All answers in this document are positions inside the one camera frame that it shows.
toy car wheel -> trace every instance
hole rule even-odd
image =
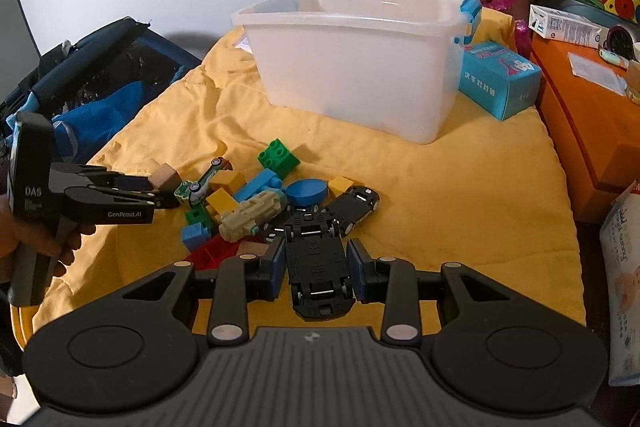
[[[300,304],[302,304],[302,292],[298,290],[297,286],[291,287],[291,301],[294,306],[300,306]]]
[[[331,225],[329,225],[329,234],[331,237],[340,237],[340,227],[335,221],[332,221]]]
[[[291,227],[284,227],[284,238],[291,243],[293,242],[293,229]]]
[[[342,295],[344,295],[345,299],[351,299],[351,297],[353,297],[353,288],[351,287],[351,281],[349,279],[345,279],[342,282]]]

metal pin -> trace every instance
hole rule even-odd
[[[333,290],[322,290],[321,292],[311,292],[311,295],[327,295],[333,292]]]

red lego brick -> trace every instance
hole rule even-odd
[[[187,261],[193,263],[196,270],[218,268],[226,258],[235,256],[238,248],[240,248],[240,241],[228,243],[220,237],[220,234],[216,234],[188,256]]]

blue cardboard box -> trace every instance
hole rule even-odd
[[[497,42],[465,46],[460,91],[498,120],[534,105],[542,72]]]

blue box handle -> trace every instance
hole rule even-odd
[[[480,20],[482,19],[482,5],[480,4],[480,0],[463,0],[460,5],[460,11],[471,24],[471,33],[465,36],[465,44],[471,44]]]

